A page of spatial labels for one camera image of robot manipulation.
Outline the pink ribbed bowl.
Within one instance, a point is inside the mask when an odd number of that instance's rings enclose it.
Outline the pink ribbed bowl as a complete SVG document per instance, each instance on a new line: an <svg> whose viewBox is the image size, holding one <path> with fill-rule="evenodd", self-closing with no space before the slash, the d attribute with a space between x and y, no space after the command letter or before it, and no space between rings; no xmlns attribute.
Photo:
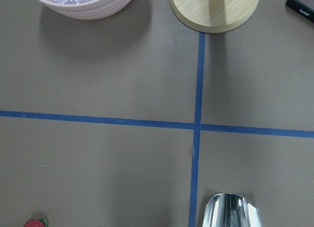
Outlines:
<svg viewBox="0 0 314 227"><path fill-rule="evenodd" d="M80 20L97 20L117 13L131 0L94 0L81 4L58 4L49 0L38 1L67 17Z"/></svg>

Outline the black box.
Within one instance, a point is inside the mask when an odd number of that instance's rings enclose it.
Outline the black box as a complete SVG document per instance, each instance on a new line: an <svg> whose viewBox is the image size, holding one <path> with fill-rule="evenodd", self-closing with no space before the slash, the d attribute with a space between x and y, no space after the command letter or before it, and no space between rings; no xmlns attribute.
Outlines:
<svg viewBox="0 0 314 227"><path fill-rule="evenodd" d="M287 0L286 6L312 23L314 22L314 0Z"/></svg>

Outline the round wooden stand base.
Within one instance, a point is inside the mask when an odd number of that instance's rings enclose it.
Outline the round wooden stand base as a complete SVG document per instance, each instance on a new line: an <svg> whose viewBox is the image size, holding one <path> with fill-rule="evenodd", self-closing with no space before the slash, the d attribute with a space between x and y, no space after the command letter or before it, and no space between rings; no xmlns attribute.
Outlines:
<svg viewBox="0 0 314 227"><path fill-rule="evenodd" d="M204 33L223 33L243 25L259 0L169 0L176 17L187 27Z"/></svg>

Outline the silver metal scoop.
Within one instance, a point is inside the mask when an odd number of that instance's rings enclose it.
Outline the silver metal scoop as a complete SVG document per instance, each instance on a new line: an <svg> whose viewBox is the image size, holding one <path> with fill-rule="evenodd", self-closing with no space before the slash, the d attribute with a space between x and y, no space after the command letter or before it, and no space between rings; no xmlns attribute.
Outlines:
<svg viewBox="0 0 314 227"><path fill-rule="evenodd" d="M260 211L246 198L230 193L213 196L206 204L204 227L261 227Z"/></svg>

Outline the red strawberry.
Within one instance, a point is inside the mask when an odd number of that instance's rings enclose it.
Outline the red strawberry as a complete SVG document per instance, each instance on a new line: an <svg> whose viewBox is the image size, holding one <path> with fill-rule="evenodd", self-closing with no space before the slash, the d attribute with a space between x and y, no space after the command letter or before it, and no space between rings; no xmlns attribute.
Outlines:
<svg viewBox="0 0 314 227"><path fill-rule="evenodd" d="M31 219L28 220L24 227L47 227L48 222L45 219Z"/></svg>

